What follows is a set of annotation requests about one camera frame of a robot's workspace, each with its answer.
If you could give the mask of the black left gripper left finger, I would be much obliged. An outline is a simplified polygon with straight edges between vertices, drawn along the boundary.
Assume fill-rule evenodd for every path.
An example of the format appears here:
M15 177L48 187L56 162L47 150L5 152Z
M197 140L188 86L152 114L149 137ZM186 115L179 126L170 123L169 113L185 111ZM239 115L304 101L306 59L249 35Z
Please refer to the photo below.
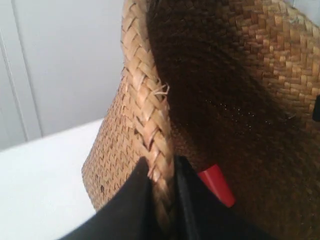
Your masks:
M149 167L141 157L114 197L63 240L159 240Z

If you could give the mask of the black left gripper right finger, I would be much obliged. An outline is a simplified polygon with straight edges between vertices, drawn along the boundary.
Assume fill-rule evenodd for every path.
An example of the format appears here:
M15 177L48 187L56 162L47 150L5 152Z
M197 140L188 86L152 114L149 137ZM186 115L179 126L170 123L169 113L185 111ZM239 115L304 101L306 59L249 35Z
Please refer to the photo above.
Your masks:
M184 156L174 157L179 240L273 240L227 208L198 177Z

